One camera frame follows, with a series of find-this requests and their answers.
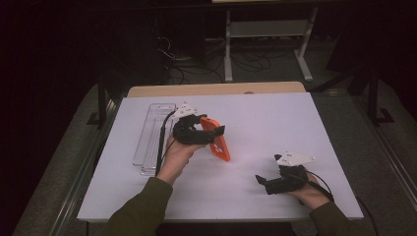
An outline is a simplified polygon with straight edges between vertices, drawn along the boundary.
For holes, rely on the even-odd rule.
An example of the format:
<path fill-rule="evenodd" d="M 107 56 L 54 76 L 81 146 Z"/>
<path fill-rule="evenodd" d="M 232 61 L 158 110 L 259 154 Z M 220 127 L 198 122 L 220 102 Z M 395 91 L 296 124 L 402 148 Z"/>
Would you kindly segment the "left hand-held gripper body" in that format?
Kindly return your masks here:
<path fill-rule="evenodd" d="M 210 131 L 197 130 L 197 109 L 184 102 L 173 113 L 172 119 L 176 123 L 172 130 L 172 135 L 176 141 L 183 145 L 208 145 L 213 142 Z"/>

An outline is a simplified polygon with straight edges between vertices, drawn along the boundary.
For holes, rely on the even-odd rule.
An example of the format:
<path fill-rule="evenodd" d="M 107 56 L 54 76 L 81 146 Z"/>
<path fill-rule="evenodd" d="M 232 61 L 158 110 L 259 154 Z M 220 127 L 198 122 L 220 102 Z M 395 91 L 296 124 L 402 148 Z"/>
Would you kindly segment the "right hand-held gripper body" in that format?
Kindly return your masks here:
<path fill-rule="evenodd" d="M 316 159 L 310 155 L 286 151 L 276 161 L 279 178 L 267 180 L 265 187 L 269 195 L 293 192 L 301 189 L 308 181 L 304 165 Z"/>

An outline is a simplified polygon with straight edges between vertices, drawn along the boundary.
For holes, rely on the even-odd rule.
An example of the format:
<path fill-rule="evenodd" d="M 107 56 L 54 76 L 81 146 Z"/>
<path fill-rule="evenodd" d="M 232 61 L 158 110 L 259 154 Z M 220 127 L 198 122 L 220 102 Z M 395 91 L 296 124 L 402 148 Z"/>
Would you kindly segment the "orange phone case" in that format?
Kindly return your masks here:
<path fill-rule="evenodd" d="M 221 126 L 214 119 L 206 118 L 201 121 L 201 126 L 205 131 L 210 131 L 213 127 Z M 230 160 L 230 153 L 223 136 L 214 137 L 213 142 L 209 144 L 212 154 L 224 161 Z"/>

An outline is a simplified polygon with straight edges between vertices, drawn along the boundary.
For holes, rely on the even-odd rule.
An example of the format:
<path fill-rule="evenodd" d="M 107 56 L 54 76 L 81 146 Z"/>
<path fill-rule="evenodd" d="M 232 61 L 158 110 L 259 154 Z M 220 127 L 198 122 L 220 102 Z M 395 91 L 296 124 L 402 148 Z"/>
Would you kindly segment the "clear plastic packaging box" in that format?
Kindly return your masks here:
<path fill-rule="evenodd" d="M 175 103 L 153 103 L 149 106 L 145 123 L 139 138 L 133 165 L 139 168 L 144 176 L 153 176 L 157 164 L 159 151 L 160 130 L 165 125 L 165 136 L 168 136 L 172 129 L 172 120 L 165 118 L 176 110 Z"/>

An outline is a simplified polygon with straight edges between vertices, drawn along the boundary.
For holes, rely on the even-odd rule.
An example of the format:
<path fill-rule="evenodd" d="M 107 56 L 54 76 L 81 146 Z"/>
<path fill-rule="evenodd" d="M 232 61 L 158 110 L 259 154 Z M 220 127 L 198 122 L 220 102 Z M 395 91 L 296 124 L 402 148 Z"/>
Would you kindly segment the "person's right hand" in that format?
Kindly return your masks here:
<path fill-rule="evenodd" d="M 328 197 L 318 189 L 309 184 L 305 184 L 303 188 L 289 192 L 289 195 L 298 199 L 310 210 L 314 210 L 329 203 Z"/>

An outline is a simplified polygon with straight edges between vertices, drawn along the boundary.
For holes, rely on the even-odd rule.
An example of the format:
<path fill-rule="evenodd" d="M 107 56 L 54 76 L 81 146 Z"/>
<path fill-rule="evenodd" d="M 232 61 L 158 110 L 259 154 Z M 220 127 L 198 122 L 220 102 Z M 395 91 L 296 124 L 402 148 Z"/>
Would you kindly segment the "person's left hand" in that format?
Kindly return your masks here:
<path fill-rule="evenodd" d="M 167 139 L 167 143 L 168 148 L 164 162 L 156 177 L 169 185 L 173 185 L 189 163 L 190 158 L 198 149 L 204 148 L 205 145 L 183 145 L 178 143 L 172 136 Z"/>

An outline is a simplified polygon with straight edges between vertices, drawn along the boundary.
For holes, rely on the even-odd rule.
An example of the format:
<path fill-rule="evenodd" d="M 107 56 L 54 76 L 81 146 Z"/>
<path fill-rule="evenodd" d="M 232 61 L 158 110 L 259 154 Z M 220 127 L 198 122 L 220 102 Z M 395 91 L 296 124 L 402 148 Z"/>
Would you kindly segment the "wooden table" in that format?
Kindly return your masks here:
<path fill-rule="evenodd" d="M 145 86 L 145 87 L 132 87 L 128 92 L 128 97 L 252 94 L 252 93 L 283 93 L 283 92 L 306 92 L 306 89 L 300 82 Z"/>

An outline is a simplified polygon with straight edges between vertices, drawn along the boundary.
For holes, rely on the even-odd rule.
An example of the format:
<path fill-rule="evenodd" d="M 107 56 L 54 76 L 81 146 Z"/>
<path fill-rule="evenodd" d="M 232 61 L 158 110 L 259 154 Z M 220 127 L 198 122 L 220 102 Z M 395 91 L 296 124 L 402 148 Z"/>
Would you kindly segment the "white table board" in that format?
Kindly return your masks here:
<path fill-rule="evenodd" d="M 256 178 L 274 179 L 274 157 L 288 150 L 315 158 L 307 169 L 329 185 L 351 219 L 363 213 L 336 157 L 312 97 L 306 92 L 126 98 L 118 110 L 78 213 L 107 220 L 147 181 L 133 163 L 149 106 L 187 102 L 225 128 L 230 161 L 198 150 L 173 187 L 165 218 L 171 222 L 293 221 L 307 218 L 297 200 L 270 195 Z"/>

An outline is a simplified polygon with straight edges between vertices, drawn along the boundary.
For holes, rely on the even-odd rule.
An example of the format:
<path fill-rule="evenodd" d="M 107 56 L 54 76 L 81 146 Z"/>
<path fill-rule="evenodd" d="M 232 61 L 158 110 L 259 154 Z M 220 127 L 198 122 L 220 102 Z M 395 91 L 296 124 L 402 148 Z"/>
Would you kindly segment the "black metal stand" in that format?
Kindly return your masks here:
<path fill-rule="evenodd" d="M 393 123 L 394 120 L 385 108 L 378 107 L 379 78 L 374 67 L 370 69 L 370 80 L 368 85 L 368 117 L 375 127 L 384 123 Z"/>
<path fill-rule="evenodd" d="M 100 77 L 97 81 L 97 105 L 98 111 L 93 112 L 88 119 L 88 125 L 96 125 L 97 129 L 101 129 L 106 121 L 106 89 L 103 81 L 103 77 Z"/>

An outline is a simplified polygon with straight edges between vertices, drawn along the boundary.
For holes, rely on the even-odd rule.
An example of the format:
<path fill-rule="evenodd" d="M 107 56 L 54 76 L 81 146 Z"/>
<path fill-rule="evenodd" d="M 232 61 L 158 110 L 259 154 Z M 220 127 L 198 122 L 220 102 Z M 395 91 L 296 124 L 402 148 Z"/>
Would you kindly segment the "aluminium rail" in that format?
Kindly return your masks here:
<path fill-rule="evenodd" d="M 382 105 L 369 107 L 369 99 L 354 99 L 377 142 L 383 150 L 399 186 L 417 211 L 417 121 L 396 96 L 383 98 Z"/>
<path fill-rule="evenodd" d="M 86 99 L 71 121 L 53 157 L 53 175 L 63 184 L 63 197 L 48 236 L 68 235 L 78 225 L 85 234 L 87 224 L 77 220 L 77 215 L 119 105 L 119 100 L 109 99 L 101 107 L 95 100 Z"/>

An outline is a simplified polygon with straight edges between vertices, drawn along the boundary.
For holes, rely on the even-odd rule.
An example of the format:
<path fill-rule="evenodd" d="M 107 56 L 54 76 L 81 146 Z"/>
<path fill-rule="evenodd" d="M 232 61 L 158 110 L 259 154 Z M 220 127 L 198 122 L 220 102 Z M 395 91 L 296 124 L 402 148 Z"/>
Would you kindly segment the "white metal desk frame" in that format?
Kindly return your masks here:
<path fill-rule="evenodd" d="M 315 19 L 319 9 L 313 8 L 306 20 L 275 20 L 275 21 L 243 21 L 233 22 L 231 12 L 226 12 L 225 24 L 225 56 L 224 56 L 224 79 L 227 83 L 233 81 L 230 41 L 232 38 L 267 37 L 267 36 L 301 36 L 300 46 L 294 50 L 300 71 L 306 82 L 311 82 L 313 76 L 305 61 L 310 36 L 313 31 Z"/>

